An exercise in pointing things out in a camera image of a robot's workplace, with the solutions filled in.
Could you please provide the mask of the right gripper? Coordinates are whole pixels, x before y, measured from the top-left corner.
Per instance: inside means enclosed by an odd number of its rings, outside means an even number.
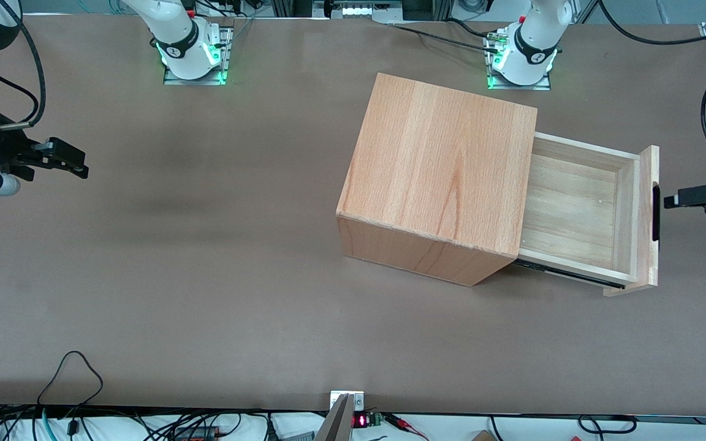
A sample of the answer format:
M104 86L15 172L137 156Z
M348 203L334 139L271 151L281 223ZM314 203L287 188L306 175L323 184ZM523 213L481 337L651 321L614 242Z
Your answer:
M36 158L34 152L41 156L41 161L32 160ZM32 182L35 172L31 167L55 168L80 179L89 178L86 153L61 138L48 137L38 143L28 138L22 130L0 130L0 172Z

